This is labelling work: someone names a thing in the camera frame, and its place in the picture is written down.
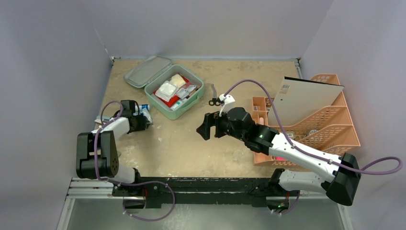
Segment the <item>clear bag alcohol wipes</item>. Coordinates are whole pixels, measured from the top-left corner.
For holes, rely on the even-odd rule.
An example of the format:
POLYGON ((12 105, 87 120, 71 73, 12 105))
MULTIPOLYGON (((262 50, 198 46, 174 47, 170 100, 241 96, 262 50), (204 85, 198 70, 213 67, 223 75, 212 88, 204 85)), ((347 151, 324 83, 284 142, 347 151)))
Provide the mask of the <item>clear bag alcohol wipes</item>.
POLYGON ((175 93, 181 99, 189 98, 195 91, 199 89, 199 86, 194 84, 185 84, 178 89, 175 93))

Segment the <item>beige gauze packet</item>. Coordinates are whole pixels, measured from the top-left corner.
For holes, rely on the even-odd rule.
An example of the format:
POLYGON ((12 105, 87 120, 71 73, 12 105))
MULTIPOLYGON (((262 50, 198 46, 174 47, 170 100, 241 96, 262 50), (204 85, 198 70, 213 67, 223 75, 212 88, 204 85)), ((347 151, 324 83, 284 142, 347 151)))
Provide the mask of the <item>beige gauze packet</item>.
POLYGON ((186 80, 180 74, 175 74, 174 76, 171 77, 169 81, 177 88, 181 88, 183 85, 187 83, 186 80))

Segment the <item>red first aid pouch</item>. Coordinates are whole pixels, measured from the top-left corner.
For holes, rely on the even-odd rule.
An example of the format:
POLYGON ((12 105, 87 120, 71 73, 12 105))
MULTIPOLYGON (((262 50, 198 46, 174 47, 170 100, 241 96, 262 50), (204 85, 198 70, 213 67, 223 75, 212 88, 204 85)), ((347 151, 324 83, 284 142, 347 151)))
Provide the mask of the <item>red first aid pouch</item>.
MULTIPOLYGON (((186 84, 194 84, 194 83, 192 83, 191 81, 189 81, 188 79, 186 79, 184 76, 183 76, 183 78, 186 80, 186 82, 187 82, 186 84)), ((164 101, 164 100, 162 100, 162 99, 160 99, 160 100, 161 100, 167 107, 170 108, 170 107, 171 107, 177 100, 179 100, 179 99, 180 99, 180 98, 179 98, 178 96, 174 95, 174 96, 171 98, 171 100, 170 100, 169 102, 166 102, 166 101, 164 101)))

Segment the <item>white plastic bottle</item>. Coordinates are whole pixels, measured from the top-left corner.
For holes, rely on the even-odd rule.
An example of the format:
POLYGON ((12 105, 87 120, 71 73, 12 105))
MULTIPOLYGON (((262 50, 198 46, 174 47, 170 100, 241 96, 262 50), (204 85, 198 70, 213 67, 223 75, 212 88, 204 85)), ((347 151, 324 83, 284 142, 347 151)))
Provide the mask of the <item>white plastic bottle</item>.
POLYGON ((180 108, 182 108, 184 106, 184 104, 186 103, 187 99, 183 98, 183 99, 179 99, 177 100, 170 108, 171 110, 175 111, 178 110, 180 108))

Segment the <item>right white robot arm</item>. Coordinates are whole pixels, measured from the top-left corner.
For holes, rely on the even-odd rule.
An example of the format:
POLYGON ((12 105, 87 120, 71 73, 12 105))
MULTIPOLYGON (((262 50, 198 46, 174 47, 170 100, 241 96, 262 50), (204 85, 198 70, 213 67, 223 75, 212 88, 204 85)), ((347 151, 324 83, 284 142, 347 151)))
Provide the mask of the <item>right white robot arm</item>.
POLYGON ((287 138, 282 132, 254 122, 242 107, 227 113, 206 113, 196 129, 204 140, 210 139, 211 127, 215 137, 231 136, 244 142, 253 152, 282 157, 309 172, 281 170, 279 177, 269 181, 275 195, 284 191, 302 190, 325 194, 332 201, 351 206, 361 179, 355 156, 329 154, 287 138))

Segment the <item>blue white plastic bag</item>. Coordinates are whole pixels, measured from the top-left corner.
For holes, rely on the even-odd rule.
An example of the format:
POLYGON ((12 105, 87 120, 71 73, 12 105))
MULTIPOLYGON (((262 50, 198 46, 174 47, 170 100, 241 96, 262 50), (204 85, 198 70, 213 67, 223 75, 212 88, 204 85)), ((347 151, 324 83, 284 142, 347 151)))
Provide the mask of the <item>blue white plastic bag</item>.
POLYGON ((140 113, 144 116, 144 118, 146 118, 147 124, 149 125, 153 124, 152 116, 147 108, 143 108, 140 113))

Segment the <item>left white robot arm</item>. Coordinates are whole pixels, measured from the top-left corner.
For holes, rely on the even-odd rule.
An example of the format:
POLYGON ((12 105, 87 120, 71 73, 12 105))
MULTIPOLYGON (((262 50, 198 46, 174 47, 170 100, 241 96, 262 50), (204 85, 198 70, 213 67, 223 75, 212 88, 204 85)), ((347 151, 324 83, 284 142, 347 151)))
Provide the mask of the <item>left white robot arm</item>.
POLYGON ((148 104, 122 100, 119 105, 111 118, 100 117, 97 129, 78 134, 76 174, 81 179, 124 185, 129 195, 137 196, 143 189, 139 171, 119 162, 116 141, 123 135, 148 129, 153 120, 148 104))

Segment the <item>white gauze pad packet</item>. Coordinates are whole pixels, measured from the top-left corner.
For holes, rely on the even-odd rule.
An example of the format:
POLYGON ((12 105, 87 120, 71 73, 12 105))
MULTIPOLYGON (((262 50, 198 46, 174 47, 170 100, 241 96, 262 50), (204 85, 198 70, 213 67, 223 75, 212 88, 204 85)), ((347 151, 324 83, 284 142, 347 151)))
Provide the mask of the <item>white gauze pad packet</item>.
POLYGON ((178 88, 175 85, 171 84, 169 81, 165 81, 156 90, 155 96, 166 102, 169 102, 177 91, 178 88))

